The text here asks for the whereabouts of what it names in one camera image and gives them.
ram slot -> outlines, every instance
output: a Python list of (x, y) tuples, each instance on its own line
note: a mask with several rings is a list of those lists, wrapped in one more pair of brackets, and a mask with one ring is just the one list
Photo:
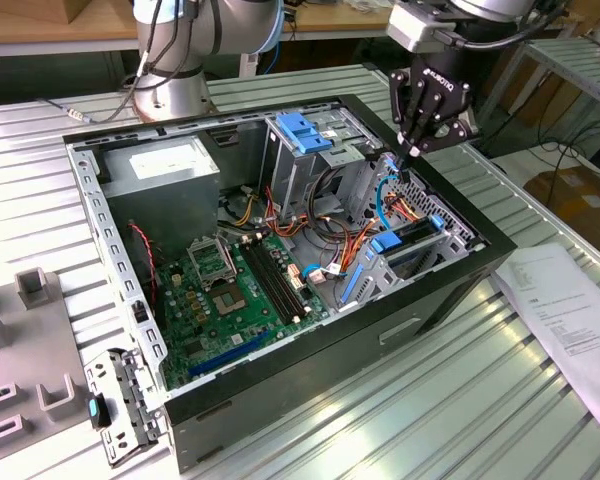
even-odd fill
[(280, 270), (278, 270), (278, 266), (271, 258), (269, 251), (262, 244), (260, 244), (256, 246), (256, 253), (258, 254), (258, 257), (263, 263), (265, 270), (274, 272), (274, 274), (272, 275), (272, 279), (274, 282), (276, 282), (278, 288), (280, 289), (280, 293), (282, 293), (285, 296), (288, 304), (290, 304), (293, 307), (295, 315), (297, 315), (300, 318), (304, 317), (306, 315), (306, 312), (304, 311), (300, 300), (298, 300), (298, 297), (292, 290), (291, 285), (289, 285), (289, 282), (287, 281), (285, 276), (280, 272)]
[(285, 325), (293, 322), (294, 317), (306, 315), (298, 298), (291, 292), (282, 274), (278, 271), (266, 249), (259, 245), (241, 247), (242, 256), (255, 276), (258, 284), (264, 290), (280, 320)]

motherboard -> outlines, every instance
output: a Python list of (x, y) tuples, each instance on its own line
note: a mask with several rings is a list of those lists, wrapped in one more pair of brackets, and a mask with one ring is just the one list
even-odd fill
[[(161, 332), (169, 356), (162, 368), (169, 390), (328, 317), (275, 235), (219, 248), (216, 240), (156, 269), (164, 285)], [(209, 282), (216, 272), (224, 275)]]

workbench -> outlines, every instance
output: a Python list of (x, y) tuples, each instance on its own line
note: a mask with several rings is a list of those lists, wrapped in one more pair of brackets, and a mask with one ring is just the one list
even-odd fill
[[(390, 122), (388, 82), (347, 66), (211, 82), (221, 111), (357, 94)], [(111, 93), (63, 99), (95, 118)], [(114, 125), (137, 122), (126, 109)], [(0, 285), (40, 266), (60, 276), (84, 362), (129, 347), (89, 232), (61, 136), (82, 126), (59, 110), (0, 107)], [(600, 286), (600, 254), (467, 145), (428, 160), (519, 246), (562, 244)], [(0, 461), (0, 479), (177, 478), (166, 438), (109, 470), (84, 422)], [(442, 326), (297, 408), (186, 477), (596, 478), (600, 426), (491, 279)]]

paper sheet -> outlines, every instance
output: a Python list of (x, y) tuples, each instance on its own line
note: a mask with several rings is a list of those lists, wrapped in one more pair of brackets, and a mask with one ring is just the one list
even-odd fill
[(516, 250), (495, 278), (600, 423), (600, 289), (558, 244)]

metal bracket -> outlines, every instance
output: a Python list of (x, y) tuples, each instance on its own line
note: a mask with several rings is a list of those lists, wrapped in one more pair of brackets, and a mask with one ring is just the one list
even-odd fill
[(85, 367), (89, 390), (102, 395), (111, 424), (100, 431), (107, 461), (117, 467), (139, 452), (151, 448), (161, 434), (161, 410), (147, 410), (144, 392), (146, 365), (139, 350), (109, 350)]

